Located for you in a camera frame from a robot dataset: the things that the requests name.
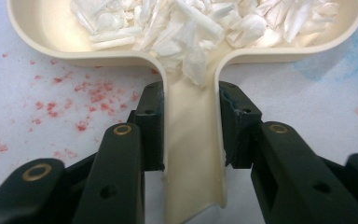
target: white countertop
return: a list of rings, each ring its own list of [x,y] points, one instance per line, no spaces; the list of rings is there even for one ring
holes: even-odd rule
[[[340,46],[296,63],[235,64],[234,83],[263,120],[294,127],[320,156],[344,164],[358,152],[358,30]],[[27,161],[71,165],[96,152],[104,131],[125,121],[146,84],[146,67],[75,67],[28,47],[0,1],[0,184]],[[162,222],[161,173],[146,174],[146,223]],[[227,168],[228,206],[189,223],[263,223],[250,171]]]

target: screw hole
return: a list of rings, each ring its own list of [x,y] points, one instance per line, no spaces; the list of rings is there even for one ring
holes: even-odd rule
[[[312,185],[312,187],[324,194],[329,194],[331,192],[330,186],[324,182],[316,182]]]
[[[107,185],[101,189],[100,196],[103,199],[110,199],[118,194],[117,185]]]

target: cream-colored tray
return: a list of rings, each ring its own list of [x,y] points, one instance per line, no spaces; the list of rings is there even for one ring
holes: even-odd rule
[[[223,42],[208,57],[200,88],[181,74],[167,74],[147,53],[120,47],[92,51],[88,33],[70,11],[70,0],[7,0],[10,20],[32,48],[80,66],[146,65],[159,70],[165,91],[165,220],[184,222],[208,206],[226,205],[218,77],[230,63],[278,63],[331,49],[358,27],[358,0],[337,0],[337,22],[304,48],[232,49]]]

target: pile of white fragments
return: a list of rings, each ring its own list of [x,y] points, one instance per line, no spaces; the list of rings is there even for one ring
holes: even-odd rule
[[[130,45],[155,56],[167,72],[205,82],[210,50],[297,45],[335,22],[337,0],[72,0],[93,49]]]

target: blue stain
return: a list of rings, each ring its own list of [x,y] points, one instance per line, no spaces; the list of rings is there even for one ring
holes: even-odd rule
[[[313,81],[343,81],[358,75],[358,33],[341,45],[294,63],[294,68]]]

